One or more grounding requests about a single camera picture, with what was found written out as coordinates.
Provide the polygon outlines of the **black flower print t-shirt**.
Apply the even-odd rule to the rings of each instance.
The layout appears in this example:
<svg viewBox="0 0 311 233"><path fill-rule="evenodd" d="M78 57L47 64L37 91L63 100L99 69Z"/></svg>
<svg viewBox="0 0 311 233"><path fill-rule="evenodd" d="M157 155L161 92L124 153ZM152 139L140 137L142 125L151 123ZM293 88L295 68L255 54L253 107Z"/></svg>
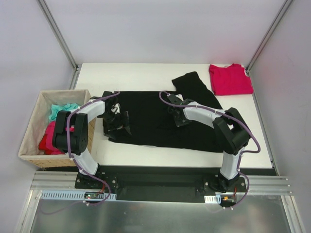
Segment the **black flower print t-shirt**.
<svg viewBox="0 0 311 233"><path fill-rule="evenodd" d="M208 90L196 71L172 80L175 95L182 95L207 107L221 109L219 101ZM109 141L141 146L222 152L214 130L197 121L178 127L157 91L123 91L118 103L129 115L130 132L115 131Z"/></svg>

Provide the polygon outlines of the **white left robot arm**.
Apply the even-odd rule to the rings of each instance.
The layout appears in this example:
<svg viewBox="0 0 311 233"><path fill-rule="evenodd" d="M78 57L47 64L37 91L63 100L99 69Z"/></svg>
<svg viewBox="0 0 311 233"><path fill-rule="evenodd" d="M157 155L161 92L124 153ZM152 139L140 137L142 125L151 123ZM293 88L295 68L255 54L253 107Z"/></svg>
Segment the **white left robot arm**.
<svg viewBox="0 0 311 233"><path fill-rule="evenodd" d="M97 173L99 164L87 148L89 123L101 118L104 135L112 139L116 138L116 132L120 130L131 133L128 112L123 111L118 103L119 94L119 91L105 91L102 97L93 97L74 110L62 110L56 117L52 145L67 154L81 174L87 175L86 183L93 189L102 185L103 178Z"/></svg>

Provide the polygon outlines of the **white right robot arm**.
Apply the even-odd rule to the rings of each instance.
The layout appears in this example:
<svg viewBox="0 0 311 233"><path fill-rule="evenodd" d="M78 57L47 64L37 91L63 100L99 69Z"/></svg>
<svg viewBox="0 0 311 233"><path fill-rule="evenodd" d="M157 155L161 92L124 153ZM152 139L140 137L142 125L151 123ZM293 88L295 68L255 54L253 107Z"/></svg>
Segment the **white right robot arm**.
<svg viewBox="0 0 311 233"><path fill-rule="evenodd" d="M240 125L245 122L239 111L235 108L227 111L212 108L209 111L193 100L182 101L174 94L168 94L167 98L170 103L168 112L173 115L178 127L196 121L214 130L216 142L223 151L223 161L218 177L209 182L209 187L223 193L232 190L240 176L240 154L250 139L248 127Z"/></svg>

